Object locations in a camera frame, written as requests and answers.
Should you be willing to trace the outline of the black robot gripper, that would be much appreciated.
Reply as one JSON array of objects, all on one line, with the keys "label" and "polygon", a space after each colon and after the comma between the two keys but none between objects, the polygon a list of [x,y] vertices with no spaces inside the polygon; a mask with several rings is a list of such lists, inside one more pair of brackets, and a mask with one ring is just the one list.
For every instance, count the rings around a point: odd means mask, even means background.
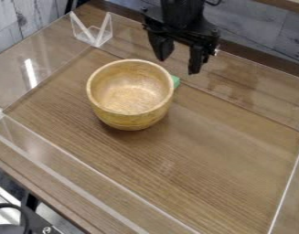
[{"label": "black robot gripper", "polygon": [[205,5],[157,5],[145,7],[143,27],[157,59],[166,61],[175,41],[190,46],[189,74],[198,74],[209,55],[216,55],[221,31],[205,17]]}]

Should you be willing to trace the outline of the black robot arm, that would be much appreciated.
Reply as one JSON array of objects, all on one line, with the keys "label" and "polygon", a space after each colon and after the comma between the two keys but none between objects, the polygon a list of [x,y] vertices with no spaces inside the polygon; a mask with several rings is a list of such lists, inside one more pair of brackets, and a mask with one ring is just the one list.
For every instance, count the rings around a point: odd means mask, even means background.
[{"label": "black robot arm", "polygon": [[145,7],[143,28],[157,59],[166,61],[175,43],[190,47],[189,74],[198,74],[209,58],[217,54],[221,30],[205,17],[208,0],[161,0]]}]

